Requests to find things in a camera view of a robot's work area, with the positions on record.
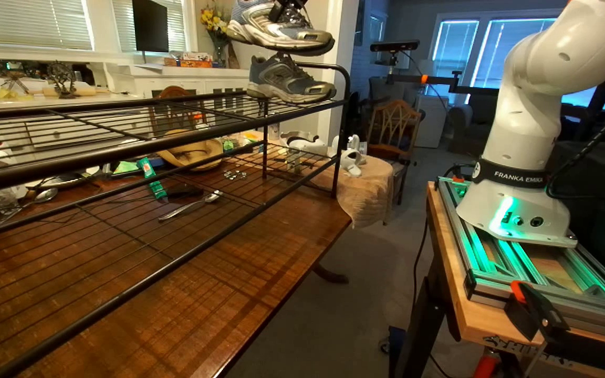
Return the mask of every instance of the sneaker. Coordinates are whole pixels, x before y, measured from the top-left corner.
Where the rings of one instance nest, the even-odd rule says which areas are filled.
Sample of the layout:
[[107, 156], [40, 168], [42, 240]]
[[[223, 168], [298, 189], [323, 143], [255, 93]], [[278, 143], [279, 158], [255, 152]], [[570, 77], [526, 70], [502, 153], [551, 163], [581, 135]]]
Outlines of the sneaker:
[[336, 87], [316, 82], [288, 55], [271, 59], [251, 56], [250, 93], [279, 96], [285, 102], [319, 102], [336, 95]]
[[256, 40], [245, 32], [242, 12], [256, 5], [267, 5], [271, 0], [236, 0], [231, 20], [226, 22], [228, 36], [237, 42], [255, 43]]
[[327, 32], [312, 29], [303, 0], [236, 0], [228, 28], [242, 42], [292, 55], [323, 55], [334, 46]]

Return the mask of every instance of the wooden tabletop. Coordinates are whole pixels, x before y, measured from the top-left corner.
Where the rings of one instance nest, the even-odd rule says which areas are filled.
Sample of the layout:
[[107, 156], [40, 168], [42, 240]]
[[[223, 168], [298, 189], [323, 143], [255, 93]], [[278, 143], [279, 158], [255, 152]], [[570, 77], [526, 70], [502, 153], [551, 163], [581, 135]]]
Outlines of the wooden tabletop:
[[[531, 355], [544, 339], [538, 334], [527, 341], [506, 316], [504, 308], [473, 303], [466, 299], [466, 269], [460, 260], [460, 250], [449, 225], [445, 204], [435, 182], [427, 186], [429, 217], [432, 221], [435, 244], [440, 250], [444, 270], [449, 286], [452, 306], [456, 324], [464, 343], [475, 343], [492, 349], [511, 350], [517, 355]], [[602, 341], [602, 334], [592, 334], [586, 329], [571, 329], [573, 334]], [[581, 371], [602, 375], [605, 371], [581, 365]]]
[[[247, 181], [262, 182], [251, 198], [274, 184]], [[146, 195], [141, 186], [0, 234], [0, 367], [251, 209], [226, 198], [156, 223], [175, 204]], [[22, 375], [216, 375], [347, 226], [331, 198], [303, 186]]]

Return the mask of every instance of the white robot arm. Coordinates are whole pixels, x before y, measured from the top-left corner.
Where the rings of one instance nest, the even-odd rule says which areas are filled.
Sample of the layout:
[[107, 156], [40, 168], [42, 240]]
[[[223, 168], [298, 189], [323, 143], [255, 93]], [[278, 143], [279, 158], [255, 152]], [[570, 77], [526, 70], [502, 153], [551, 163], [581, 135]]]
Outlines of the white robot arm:
[[570, 0], [541, 33], [509, 55], [493, 125], [456, 207], [498, 240], [576, 245], [570, 209], [544, 189], [561, 133], [561, 95], [605, 82], [605, 0]]

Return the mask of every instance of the computer screen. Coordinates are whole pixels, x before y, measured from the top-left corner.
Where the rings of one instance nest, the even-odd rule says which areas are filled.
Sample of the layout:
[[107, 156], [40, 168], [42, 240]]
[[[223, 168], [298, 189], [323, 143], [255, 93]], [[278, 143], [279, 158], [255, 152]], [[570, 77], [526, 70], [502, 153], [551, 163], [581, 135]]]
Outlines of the computer screen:
[[167, 8], [153, 0], [132, 0], [137, 50], [169, 50]]

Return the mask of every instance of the gray carpet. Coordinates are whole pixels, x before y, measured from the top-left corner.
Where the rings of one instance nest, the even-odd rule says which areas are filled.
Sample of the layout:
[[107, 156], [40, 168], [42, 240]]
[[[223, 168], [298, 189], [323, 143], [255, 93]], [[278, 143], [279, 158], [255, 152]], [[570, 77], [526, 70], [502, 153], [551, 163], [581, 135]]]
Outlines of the gray carpet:
[[[387, 378], [389, 357], [378, 344], [389, 326], [407, 328], [412, 306], [412, 264], [425, 226], [427, 181], [468, 158], [445, 148], [419, 148], [409, 168], [403, 204], [389, 225], [348, 229], [323, 256], [323, 264], [350, 277], [331, 286], [309, 274], [226, 378]], [[427, 241], [418, 279], [431, 264]], [[473, 375], [480, 347], [453, 343], [440, 328], [435, 358], [453, 378]], [[429, 361], [425, 375], [444, 373]]]

